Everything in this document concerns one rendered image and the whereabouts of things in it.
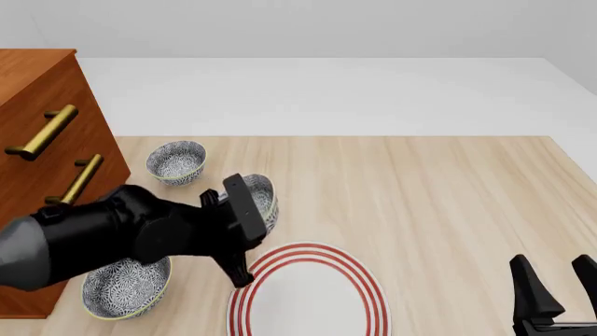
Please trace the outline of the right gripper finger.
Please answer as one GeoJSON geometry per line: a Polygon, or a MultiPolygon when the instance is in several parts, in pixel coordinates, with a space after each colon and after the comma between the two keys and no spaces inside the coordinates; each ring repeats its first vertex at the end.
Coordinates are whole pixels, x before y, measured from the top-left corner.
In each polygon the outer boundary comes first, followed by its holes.
{"type": "Polygon", "coordinates": [[[597,262],[583,254],[573,260],[572,266],[584,287],[595,315],[597,315],[597,262]]]}
{"type": "Polygon", "coordinates": [[[513,257],[509,267],[514,287],[514,321],[552,321],[565,313],[523,254],[513,257]]]}

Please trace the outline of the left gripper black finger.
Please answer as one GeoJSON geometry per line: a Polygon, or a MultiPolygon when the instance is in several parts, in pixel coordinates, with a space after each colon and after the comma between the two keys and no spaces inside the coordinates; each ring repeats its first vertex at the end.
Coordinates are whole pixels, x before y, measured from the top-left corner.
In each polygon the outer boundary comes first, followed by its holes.
{"type": "Polygon", "coordinates": [[[254,282],[249,272],[244,252],[221,254],[215,257],[217,265],[225,272],[236,288],[247,287],[254,282]]]}

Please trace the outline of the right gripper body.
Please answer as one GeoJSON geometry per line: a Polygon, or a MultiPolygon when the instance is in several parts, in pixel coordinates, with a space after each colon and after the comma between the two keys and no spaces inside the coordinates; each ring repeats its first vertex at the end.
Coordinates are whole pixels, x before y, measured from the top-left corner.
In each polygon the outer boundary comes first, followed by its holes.
{"type": "Polygon", "coordinates": [[[514,318],[515,336],[597,336],[597,321],[555,322],[552,318],[514,318]]]}

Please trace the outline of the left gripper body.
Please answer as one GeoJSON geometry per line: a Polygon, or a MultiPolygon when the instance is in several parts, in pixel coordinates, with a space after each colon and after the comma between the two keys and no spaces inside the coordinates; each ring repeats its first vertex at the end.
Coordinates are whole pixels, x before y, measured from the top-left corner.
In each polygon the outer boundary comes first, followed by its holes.
{"type": "Polygon", "coordinates": [[[246,251],[234,251],[227,239],[226,224],[231,215],[228,207],[224,204],[227,198],[220,201],[218,192],[208,189],[200,195],[200,200],[201,211],[205,215],[200,225],[200,240],[204,244],[202,254],[214,258],[221,254],[234,252],[246,254],[246,251]]]}

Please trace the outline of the patterned black-and-white bowl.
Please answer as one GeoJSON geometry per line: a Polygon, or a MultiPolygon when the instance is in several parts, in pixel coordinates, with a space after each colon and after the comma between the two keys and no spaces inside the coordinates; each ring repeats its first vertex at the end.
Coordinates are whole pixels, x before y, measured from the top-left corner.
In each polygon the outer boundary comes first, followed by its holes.
{"type": "Polygon", "coordinates": [[[146,159],[146,169],[162,184],[182,187],[200,177],[206,159],[207,152],[203,145],[179,140],[153,150],[146,159]]]}
{"type": "Polygon", "coordinates": [[[121,259],[87,273],[81,287],[82,304],[90,315],[104,321],[137,318],[163,299],[171,276],[168,257],[147,265],[121,259]]]}
{"type": "Polygon", "coordinates": [[[249,189],[257,210],[270,234],[279,216],[279,204],[274,185],[265,175],[244,175],[243,181],[249,189]]]}

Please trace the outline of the white plate with red rings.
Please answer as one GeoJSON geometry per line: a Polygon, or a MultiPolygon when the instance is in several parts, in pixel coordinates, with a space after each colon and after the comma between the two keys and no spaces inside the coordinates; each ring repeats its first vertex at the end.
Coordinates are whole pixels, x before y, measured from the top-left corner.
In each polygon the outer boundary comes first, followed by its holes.
{"type": "Polygon", "coordinates": [[[228,336],[392,336],[382,286],[341,248],[288,243],[249,270],[254,282],[229,296],[228,336]]]}

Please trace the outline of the wooden drawer front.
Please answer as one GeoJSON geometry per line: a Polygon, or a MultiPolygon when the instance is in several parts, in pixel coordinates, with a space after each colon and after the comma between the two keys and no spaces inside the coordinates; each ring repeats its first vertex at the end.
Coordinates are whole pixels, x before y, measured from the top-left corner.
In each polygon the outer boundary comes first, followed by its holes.
{"type": "Polygon", "coordinates": [[[47,197],[63,195],[82,168],[75,161],[99,154],[104,162],[76,203],[90,203],[126,181],[130,171],[105,121],[78,116],[34,161],[7,155],[5,147],[24,145],[44,124],[42,117],[0,127],[0,228],[15,217],[32,214],[47,197]]]}
{"type": "Polygon", "coordinates": [[[78,109],[76,117],[104,119],[74,55],[44,65],[22,84],[0,79],[0,127],[13,122],[28,126],[42,117],[42,129],[48,122],[44,113],[65,105],[78,109]]]}

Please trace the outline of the wooden cabinet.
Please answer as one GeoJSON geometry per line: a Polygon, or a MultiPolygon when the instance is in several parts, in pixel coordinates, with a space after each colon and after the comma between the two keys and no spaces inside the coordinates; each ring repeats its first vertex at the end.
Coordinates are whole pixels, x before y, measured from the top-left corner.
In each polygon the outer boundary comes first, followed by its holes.
{"type": "Polygon", "coordinates": [[[73,49],[0,49],[0,319],[53,312],[130,174],[73,49]]]}

